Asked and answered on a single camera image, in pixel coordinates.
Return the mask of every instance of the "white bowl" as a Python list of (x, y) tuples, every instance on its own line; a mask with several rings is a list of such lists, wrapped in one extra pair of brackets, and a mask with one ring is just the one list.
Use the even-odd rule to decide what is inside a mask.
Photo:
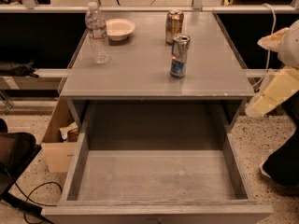
[(106, 21), (107, 34), (113, 41), (122, 41), (135, 29), (135, 24), (126, 19), (111, 19)]

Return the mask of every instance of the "blue soda can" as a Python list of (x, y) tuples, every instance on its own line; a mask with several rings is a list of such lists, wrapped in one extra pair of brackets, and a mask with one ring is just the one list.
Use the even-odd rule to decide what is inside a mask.
[(185, 34), (173, 36), (170, 74), (173, 77), (183, 78), (186, 76), (187, 51), (190, 45), (190, 37)]

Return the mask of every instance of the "black chair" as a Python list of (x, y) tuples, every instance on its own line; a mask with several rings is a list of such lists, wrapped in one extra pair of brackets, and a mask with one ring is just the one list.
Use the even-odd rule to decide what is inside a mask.
[(40, 151), (41, 146), (30, 133), (8, 133), (7, 125), (0, 119), (0, 201), (9, 203), (21, 212), (46, 220), (42, 208), (16, 198), (9, 193), (21, 174)]

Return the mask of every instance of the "aluminum can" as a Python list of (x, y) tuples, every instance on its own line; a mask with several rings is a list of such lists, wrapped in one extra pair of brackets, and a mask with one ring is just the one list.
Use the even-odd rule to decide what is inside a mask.
[(172, 60), (170, 74), (173, 77), (186, 76), (187, 54), (190, 46), (190, 37), (185, 34), (175, 34), (171, 48)]
[(180, 9), (170, 9), (166, 17), (166, 36), (167, 43), (172, 44), (173, 36), (181, 33), (183, 26), (184, 13)]

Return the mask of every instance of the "speckled floor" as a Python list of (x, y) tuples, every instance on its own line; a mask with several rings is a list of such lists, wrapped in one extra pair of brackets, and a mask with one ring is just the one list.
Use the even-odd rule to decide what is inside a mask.
[[(8, 116), (3, 117), (10, 132), (29, 132), (35, 135), (37, 143), (47, 128), (50, 113), (56, 102), (15, 102), (15, 107)], [(233, 128), (233, 138), (237, 147), (244, 172), (253, 196), (257, 203), (270, 204), (274, 214), (260, 224), (296, 224), (299, 223), (299, 188), (284, 188), (261, 175), (259, 164), (270, 152), (283, 145), (292, 135), (295, 125), (291, 119), (277, 113), (263, 119), (251, 119), (240, 116)], [(29, 193), (38, 185), (55, 181), (63, 185), (66, 174), (51, 174), (41, 151), (18, 183), (25, 193)], [(22, 198), (20, 192), (13, 187), (11, 193)], [(45, 204), (56, 204), (60, 191), (55, 185), (45, 186), (32, 196), (32, 199)], [(23, 215), (0, 203), (0, 220), (6, 224), (22, 224)]]

